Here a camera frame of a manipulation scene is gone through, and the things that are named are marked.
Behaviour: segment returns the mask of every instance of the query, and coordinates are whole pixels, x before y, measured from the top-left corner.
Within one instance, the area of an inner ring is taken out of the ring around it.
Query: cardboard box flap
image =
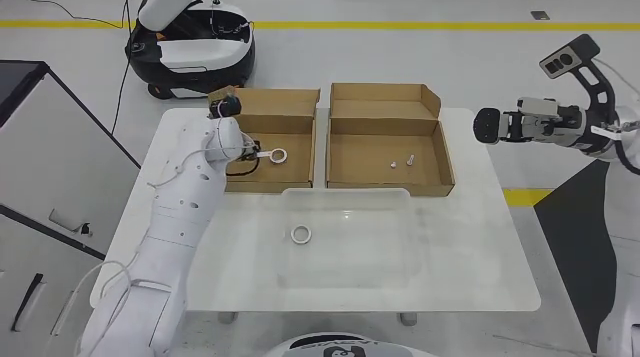
[[[440,104],[426,85],[336,83],[331,88],[331,118],[437,120]]]
[[[245,132],[311,133],[319,89],[237,89]]]
[[[315,117],[320,89],[236,89],[242,115]]]

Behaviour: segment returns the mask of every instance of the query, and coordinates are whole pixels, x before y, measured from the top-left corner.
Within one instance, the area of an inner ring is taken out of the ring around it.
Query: small white object
[[[298,229],[307,231],[307,236],[303,239],[298,239],[296,237],[296,232],[298,231]],[[300,245],[309,243],[309,241],[311,240],[311,229],[306,225],[298,225],[291,230],[291,240],[293,240],[293,243]]]
[[[270,151],[261,151],[258,154],[256,154],[256,156],[258,158],[269,157],[269,160],[271,160],[272,163],[282,164],[283,162],[287,161],[288,155],[285,149],[273,149]]]
[[[622,134],[610,132],[606,129],[599,128],[597,126],[591,126],[591,133],[595,133],[596,135],[604,136],[605,138],[609,138],[611,140],[622,140]]]

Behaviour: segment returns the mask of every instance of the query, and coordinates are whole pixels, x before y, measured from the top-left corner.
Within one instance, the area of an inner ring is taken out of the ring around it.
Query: transparent plastic bin
[[[288,189],[280,201],[279,286],[398,288],[419,271],[405,189]],[[291,238],[299,225],[311,229],[306,244]]]

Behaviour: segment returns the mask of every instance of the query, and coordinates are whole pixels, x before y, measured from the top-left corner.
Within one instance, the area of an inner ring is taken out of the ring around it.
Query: open cardboard box
[[[426,85],[334,83],[327,187],[447,196],[455,181],[439,114],[440,98]]]
[[[319,89],[237,89],[242,113],[240,129],[260,141],[262,150],[287,151],[287,160],[273,164],[262,158],[258,169],[247,176],[228,177],[227,191],[281,193],[287,188],[313,186],[315,115]],[[246,172],[254,161],[234,161],[227,173]]]

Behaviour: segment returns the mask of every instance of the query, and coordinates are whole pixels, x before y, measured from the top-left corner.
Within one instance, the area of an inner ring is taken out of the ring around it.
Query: tape roll
[[[276,154],[282,153],[282,157],[276,158],[274,157]],[[271,150],[271,154],[269,155],[269,160],[271,160],[274,164],[282,164],[287,161],[287,151],[285,149],[273,149]]]
[[[296,238],[296,231],[298,229],[304,229],[305,231],[307,231],[307,237],[304,239]],[[299,245],[309,243],[309,241],[311,240],[311,229],[306,225],[298,225],[297,227],[291,230],[291,240],[293,240],[293,243],[299,244]]]

